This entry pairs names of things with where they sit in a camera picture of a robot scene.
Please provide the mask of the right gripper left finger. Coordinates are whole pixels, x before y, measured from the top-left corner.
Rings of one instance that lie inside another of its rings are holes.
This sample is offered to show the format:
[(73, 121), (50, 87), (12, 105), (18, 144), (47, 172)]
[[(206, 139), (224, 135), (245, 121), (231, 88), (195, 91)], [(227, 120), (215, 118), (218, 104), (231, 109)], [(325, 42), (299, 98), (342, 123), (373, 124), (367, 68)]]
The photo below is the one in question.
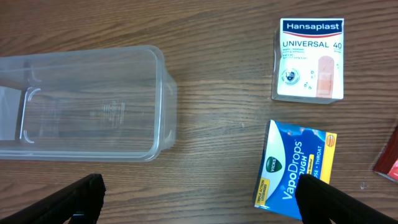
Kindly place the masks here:
[(1, 224), (96, 224), (106, 187), (101, 174), (90, 174), (31, 206), (1, 219)]

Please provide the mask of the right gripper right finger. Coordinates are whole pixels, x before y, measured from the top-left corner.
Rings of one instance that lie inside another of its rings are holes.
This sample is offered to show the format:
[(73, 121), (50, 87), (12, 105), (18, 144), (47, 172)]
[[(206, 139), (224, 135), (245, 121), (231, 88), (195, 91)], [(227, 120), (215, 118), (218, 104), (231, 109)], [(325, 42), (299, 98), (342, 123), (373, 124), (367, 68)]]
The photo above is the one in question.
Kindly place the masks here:
[(397, 220), (310, 174), (300, 176), (295, 198), (304, 224), (397, 224)]

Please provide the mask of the blue Vicks VapoDrops box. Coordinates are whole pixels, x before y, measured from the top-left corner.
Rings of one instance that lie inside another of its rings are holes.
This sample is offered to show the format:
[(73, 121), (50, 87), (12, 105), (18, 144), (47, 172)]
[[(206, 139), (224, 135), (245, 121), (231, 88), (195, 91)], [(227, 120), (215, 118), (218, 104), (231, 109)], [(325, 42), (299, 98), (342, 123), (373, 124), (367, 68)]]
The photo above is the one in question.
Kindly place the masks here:
[(270, 120), (254, 189), (256, 208), (301, 220), (295, 198), (299, 177), (330, 182), (337, 134)]

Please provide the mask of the white Hansaplast plaster box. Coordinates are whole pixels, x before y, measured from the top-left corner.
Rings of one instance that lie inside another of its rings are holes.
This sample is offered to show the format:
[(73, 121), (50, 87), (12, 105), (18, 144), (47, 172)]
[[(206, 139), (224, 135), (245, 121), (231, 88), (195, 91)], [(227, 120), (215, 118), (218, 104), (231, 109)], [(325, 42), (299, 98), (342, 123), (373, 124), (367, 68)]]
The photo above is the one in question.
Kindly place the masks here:
[(343, 18), (282, 18), (274, 37), (272, 99), (330, 104), (344, 98)]

